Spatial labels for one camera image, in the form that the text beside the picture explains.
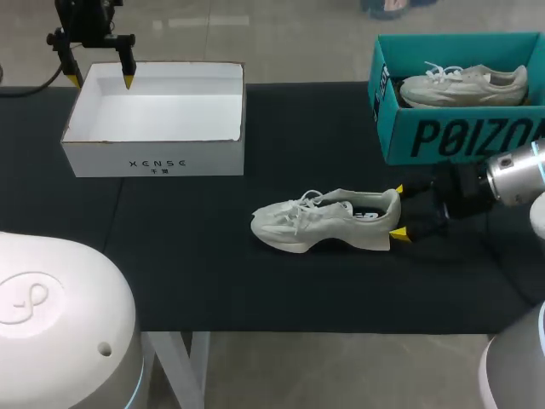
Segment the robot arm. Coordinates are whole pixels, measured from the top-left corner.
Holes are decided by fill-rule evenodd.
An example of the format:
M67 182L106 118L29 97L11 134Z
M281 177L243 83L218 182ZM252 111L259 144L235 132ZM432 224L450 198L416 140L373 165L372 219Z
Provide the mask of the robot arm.
M425 223L408 221L391 232L394 239L410 242L437 233L452 220L490 211L498 202L506 206L530 203L545 193L545 140L499 153L481 164L437 164L431 177L409 181L398 190L402 199L433 193L436 211ZM545 202L545 196L538 201ZM531 212L532 227L542 226L545 236L545 204L537 202Z
M91 49L115 49L119 53L125 86L130 88L136 72L132 53L135 35L114 35L111 29L115 7L122 5L123 0L55 0L62 27L48 35L47 43L59 55L62 72L78 88L83 85L83 77L71 43L81 43Z

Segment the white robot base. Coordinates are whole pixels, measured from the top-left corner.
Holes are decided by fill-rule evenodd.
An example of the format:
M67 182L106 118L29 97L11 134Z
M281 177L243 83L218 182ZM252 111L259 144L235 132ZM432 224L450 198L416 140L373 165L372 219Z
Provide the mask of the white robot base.
M0 408L144 409L130 288L85 245L0 233Z
M545 407L545 304L490 341L480 361L486 409Z

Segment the cardboard box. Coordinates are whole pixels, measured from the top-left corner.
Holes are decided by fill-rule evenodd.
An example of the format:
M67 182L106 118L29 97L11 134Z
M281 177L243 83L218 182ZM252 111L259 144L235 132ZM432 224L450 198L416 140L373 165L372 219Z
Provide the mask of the cardboard box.
M439 66L525 65L530 106L415 109L398 104L393 81ZM470 162L545 135L545 37L538 32L379 36L369 98L388 164Z
M61 144L78 177L244 173L244 68L236 63L93 64Z

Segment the shoe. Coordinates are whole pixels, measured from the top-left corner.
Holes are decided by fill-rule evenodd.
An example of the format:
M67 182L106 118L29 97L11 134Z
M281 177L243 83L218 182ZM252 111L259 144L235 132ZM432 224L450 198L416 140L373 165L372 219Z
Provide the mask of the shoe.
M409 0L360 0L361 9L377 20L394 20L409 9Z
M397 227L400 214L401 199L393 189L384 193L337 189L327 194L310 190L299 200L255 211L251 229L264 243L291 253L304 253L324 239L388 251L389 232Z
M513 107L528 92L528 72L520 66L514 72L492 71L486 66L433 69L426 75L407 78L399 93L414 108Z

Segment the table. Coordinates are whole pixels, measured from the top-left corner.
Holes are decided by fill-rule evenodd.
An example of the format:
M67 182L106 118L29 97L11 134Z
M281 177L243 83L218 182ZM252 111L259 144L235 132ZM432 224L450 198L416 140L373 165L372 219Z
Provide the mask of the table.
M545 297L527 207L490 215L499 261L483 248L483 216L388 253L326 242L293 255L252 236L263 205L428 171L384 164L365 83L249 85L244 177L77 179L60 146L76 94L0 99L0 229L103 251L143 331L494 333L529 309L520 293Z

